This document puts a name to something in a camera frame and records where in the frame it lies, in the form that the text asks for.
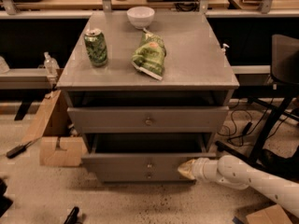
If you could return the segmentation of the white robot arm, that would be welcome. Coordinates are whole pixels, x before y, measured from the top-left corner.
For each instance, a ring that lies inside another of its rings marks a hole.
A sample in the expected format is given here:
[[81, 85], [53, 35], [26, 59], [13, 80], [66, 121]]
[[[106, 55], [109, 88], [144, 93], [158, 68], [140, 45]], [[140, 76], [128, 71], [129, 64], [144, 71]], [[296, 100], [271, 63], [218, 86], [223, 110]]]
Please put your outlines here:
[[298, 183], [253, 168], [235, 156], [192, 159], [183, 162], [178, 172], [190, 180], [202, 179], [232, 189], [251, 187], [299, 217]]

